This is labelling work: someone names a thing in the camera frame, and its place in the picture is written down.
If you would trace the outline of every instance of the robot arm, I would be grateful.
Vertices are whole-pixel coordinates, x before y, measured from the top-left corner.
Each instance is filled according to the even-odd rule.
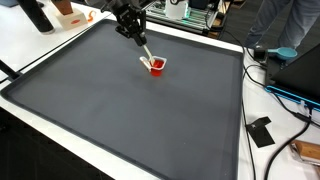
[[[107,8],[116,16],[116,31],[126,38],[133,38],[138,46],[147,44],[145,37],[146,12],[132,7],[127,0],[105,0],[101,12]]]

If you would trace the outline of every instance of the person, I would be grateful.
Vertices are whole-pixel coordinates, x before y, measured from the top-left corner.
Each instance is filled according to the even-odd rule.
[[[320,15],[320,0],[263,0],[245,46],[255,48],[259,45],[272,22],[291,1],[291,11],[277,46],[297,48]]]

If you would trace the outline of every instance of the white stick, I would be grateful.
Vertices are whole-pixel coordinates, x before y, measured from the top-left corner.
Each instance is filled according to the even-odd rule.
[[[151,65],[153,66],[155,60],[154,60],[151,52],[149,51],[147,45],[143,45],[143,47],[144,47],[144,50],[147,52],[147,54],[148,54],[148,56],[149,56],[149,59],[150,59],[150,61],[151,61]]]

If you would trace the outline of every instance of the tabletop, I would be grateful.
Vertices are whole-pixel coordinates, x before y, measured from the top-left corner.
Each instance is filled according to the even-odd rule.
[[[107,18],[115,20],[114,16],[108,16]],[[242,52],[242,48],[237,45],[206,37],[200,37],[198,35],[164,27],[154,23],[148,22],[147,28],[192,41],[198,41],[232,51]],[[52,53],[44,56],[42,59],[35,62],[22,72],[27,72],[32,67],[39,64],[42,60],[50,56]],[[254,64],[254,62],[250,56],[246,54],[245,66],[250,64]],[[263,81],[263,77],[265,75],[263,71],[252,68],[249,70],[249,72],[254,79]],[[5,81],[4,83],[0,84],[0,90],[8,84],[10,84],[9,81]],[[267,129],[275,141],[274,145],[264,148],[257,148],[250,138],[256,166],[257,179],[263,179],[265,167],[270,156],[278,147],[282,145],[283,142],[299,132],[303,128],[304,123],[287,113],[272,95],[265,92],[265,90],[261,87],[253,84],[247,78],[243,84],[243,100],[248,123],[251,123],[264,116],[268,116],[272,121],[269,125],[267,125]],[[294,111],[299,110],[297,104],[285,100],[284,102],[290,109]],[[157,179],[152,174],[26,110],[17,107],[12,103],[7,102],[2,97],[0,97],[0,106],[115,179]],[[242,119],[239,120],[241,120],[241,131],[239,142],[238,179],[248,180],[253,179],[251,160],[249,156],[246,134],[244,131],[244,124]],[[314,120],[320,120],[320,113],[314,112]],[[319,135],[320,131],[311,126],[308,131],[298,139],[320,144],[320,138],[318,138]],[[299,180],[318,178],[316,171],[311,165],[302,164],[293,160],[288,148],[280,153],[280,155],[274,161],[269,177],[273,180],[283,178]]]
[[[42,35],[19,5],[12,8],[0,6],[0,59],[15,71],[111,14],[109,12],[99,13],[99,9],[72,3],[72,7],[82,11],[86,18],[90,11],[95,11],[96,16],[87,25],[65,31],[54,15],[58,11],[56,7],[49,0],[40,1],[45,5],[42,10],[55,28],[53,34]],[[0,81],[6,77],[6,74],[0,72]]]

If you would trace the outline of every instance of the gray mat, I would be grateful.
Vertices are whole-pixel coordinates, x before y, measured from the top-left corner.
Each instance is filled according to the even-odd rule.
[[[2,96],[160,178],[236,179],[241,54],[148,31],[168,59],[153,77],[115,25],[102,21]]]

